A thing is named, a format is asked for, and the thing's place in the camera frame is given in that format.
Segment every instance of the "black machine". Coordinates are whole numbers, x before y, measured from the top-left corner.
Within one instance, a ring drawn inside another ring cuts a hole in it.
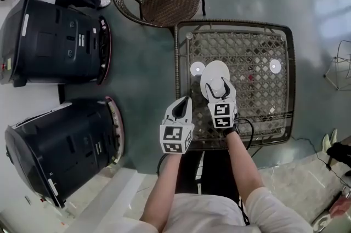
[[[38,0],[21,0],[0,30],[1,83],[82,83],[106,77],[106,20]]]
[[[72,193],[118,156],[121,129],[111,98],[75,100],[8,126],[7,155],[32,191],[64,207]]]

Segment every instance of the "green floor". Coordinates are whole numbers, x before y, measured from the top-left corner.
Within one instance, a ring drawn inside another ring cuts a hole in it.
[[[129,2],[136,14],[138,6]],[[309,138],[317,150],[334,128],[339,140],[351,134],[351,92],[325,81],[341,39],[351,40],[351,0],[206,0],[207,18],[273,22],[291,28],[296,52],[296,105],[292,135]],[[169,30],[140,26],[111,6],[101,11],[112,29],[108,80],[65,87],[66,98],[109,95],[121,109],[126,132],[126,165],[155,173],[161,148],[158,129],[175,100],[173,37]],[[262,148],[258,167],[271,167],[313,153],[307,141],[291,139]]]

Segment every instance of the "chair seat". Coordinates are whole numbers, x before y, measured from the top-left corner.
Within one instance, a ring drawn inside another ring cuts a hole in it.
[[[146,21],[161,27],[174,27],[182,20],[191,19],[200,0],[143,0],[141,12]]]

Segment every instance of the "rattan table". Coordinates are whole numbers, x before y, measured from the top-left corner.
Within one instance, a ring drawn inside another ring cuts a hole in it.
[[[190,150],[226,149],[222,133],[213,128],[207,100],[202,96],[200,77],[192,76],[190,65],[223,61],[236,88],[239,117],[254,126],[251,146],[279,144],[291,135],[295,103],[295,52],[292,32],[287,26],[239,20],[190,20],[174,29],[175,89],[180,98],[193,99],[195,129]],[[270,62],[281,64],[279,73]],[[239,125],[244,143],[251,128]]]

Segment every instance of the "white t-shirt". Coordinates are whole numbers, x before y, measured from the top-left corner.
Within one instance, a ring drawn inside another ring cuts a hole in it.
[[[176,194],[165,233],[305,233],[312,227],[267,188],[254,190],[246,201],[251,225],[245,226],[241,210],[226,197]],[[104,233],[157,233],[152,225],[122,218],[107,225]]]

